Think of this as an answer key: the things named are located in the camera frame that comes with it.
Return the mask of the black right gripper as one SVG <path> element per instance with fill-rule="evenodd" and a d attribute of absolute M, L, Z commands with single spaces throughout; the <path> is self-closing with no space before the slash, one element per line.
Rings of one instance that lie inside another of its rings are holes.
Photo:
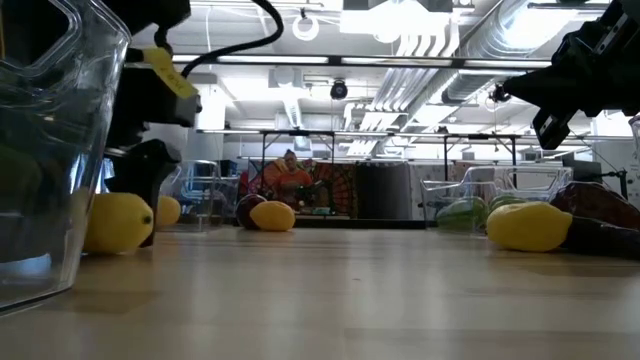
<path fill-rule="evenodd" d="M 555 150 L 570 133 L 572 112 L 543 108 L 565 105 L 557 85 L 575 82 L 567 102 L 593 117 L 603 110 L 639 113 L 639 0 L 613 0 L 595 21 L 563 37 L 556 65 L 506 80 L 506 94 L 541 109 L 532 120 L 539 145 Z"/>

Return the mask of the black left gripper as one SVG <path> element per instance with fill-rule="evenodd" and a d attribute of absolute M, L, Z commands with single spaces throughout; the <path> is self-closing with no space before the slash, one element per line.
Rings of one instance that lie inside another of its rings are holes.
<path fill-rule="evenodd" d="M 105 152 L 114 169 L 114 176 L 105 181 L 107 189 L 138 195 L 156 215 L 160 187 L 180 164 L 181 154 L 159 139 L 141 142 L 143 133 L 150 123 L 191 128 L 201 111 L 198 93 L 180 98 L 152 69 L 125 68 L 116 92 L 107 147 L 133 147 L 121 154 L 111 149 Z"/>

